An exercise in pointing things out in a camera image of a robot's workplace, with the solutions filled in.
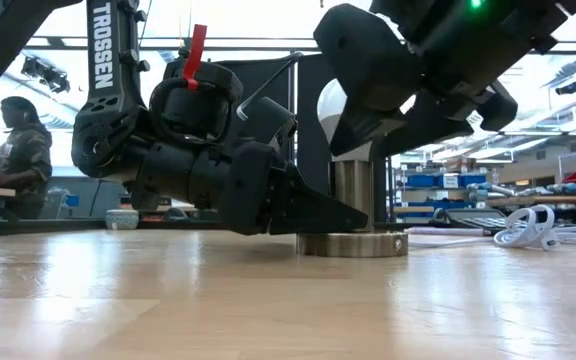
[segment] wire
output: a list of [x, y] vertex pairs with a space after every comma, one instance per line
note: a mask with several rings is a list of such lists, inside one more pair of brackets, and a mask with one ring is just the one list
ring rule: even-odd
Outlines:
[[148, 25], [148, 19], [150, 19], [150, 8], [152, 7], [152, 0], [148, 1], [148, 10], [146, 10], [146, 21], [144, 21], [144, 27], [141, 28], [141, 36], [139, 36], [139, 48], [141, 49], [141, 40], [144, 39], [146, 34], [146, 26]]
[[[537, 222], [537, 213], [546, 212], [546, 221]], [[525, 219], [526, 225], [519, 226]], [[440, 248], [479, 243], [493, 243], [504, 248], [541, 248], [544, 251], [556, 249], [561, 244], [576, 245], [576, 226], [555, 228], [555, 213], [545, 205], [519, 209], [506, 218], [506, 230], [498, 232], [493, 239], [470, 238], [441, 243], [409, 242], [410, 247]]]
[[97, 195], [99, 195], [99, 190], [101, 189], [102, 180], [97, 180], [97, 189], [95, 190], [95, 195], [92, 196], [92, 203], [90, 204], [90, 211], [88, 212], [88, 217], [92, 217], [93, 210], [95, 210], [95, 203], [97, 202]]

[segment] metal cylinder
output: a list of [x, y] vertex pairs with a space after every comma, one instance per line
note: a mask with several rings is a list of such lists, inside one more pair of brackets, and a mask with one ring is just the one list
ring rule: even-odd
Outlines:
[[363, 230], [372, 230], [374, 223], [372, 163], [345, 160], [333, 162], [331, 166], [333, 196], [367, 214], [368, 223]]
[[405, 233], [297, 234], [297, 253], [351, 258], [406, 256], [408, 235]]

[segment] white cable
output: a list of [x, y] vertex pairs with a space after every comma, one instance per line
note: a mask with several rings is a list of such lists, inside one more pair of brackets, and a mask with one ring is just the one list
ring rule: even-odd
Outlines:
[[[546, 222], [537, 222], [537, 212], [546, 212]], [[525, 219], [527, 225], [520, 228], [518, 221]], [[519, 209], [506, 218], [506, 230], [498, 232], [494, 238], [474, 238], [441, 243], [409, 242], [410, 247], [438, 248], [476, 243], [493, 242], [506, 248], [542, 248], [552, 250], [559, 244], [576, 245], [576, 226], [555, 228], [555, 213], [544, 205]]]

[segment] white dome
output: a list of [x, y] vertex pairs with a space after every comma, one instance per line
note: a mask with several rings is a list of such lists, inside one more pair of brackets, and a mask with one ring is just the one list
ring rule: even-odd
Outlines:
[[337, 79], [331, 80], [319, 94], [317, 117], [322, 121], [330, 116], [339, 116], [346, 105], [346, 93]]

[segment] person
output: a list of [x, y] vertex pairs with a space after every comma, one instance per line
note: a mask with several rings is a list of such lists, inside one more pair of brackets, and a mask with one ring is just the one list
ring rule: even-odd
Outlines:
[[25, 98], [4, 99], [1, 113], [12, 130], [0, 149], [0, 187], [16, 191], [5, 207], [20, 219], [37, 219], [52, 175], [52, 136], [39, 121], [35, 106]]

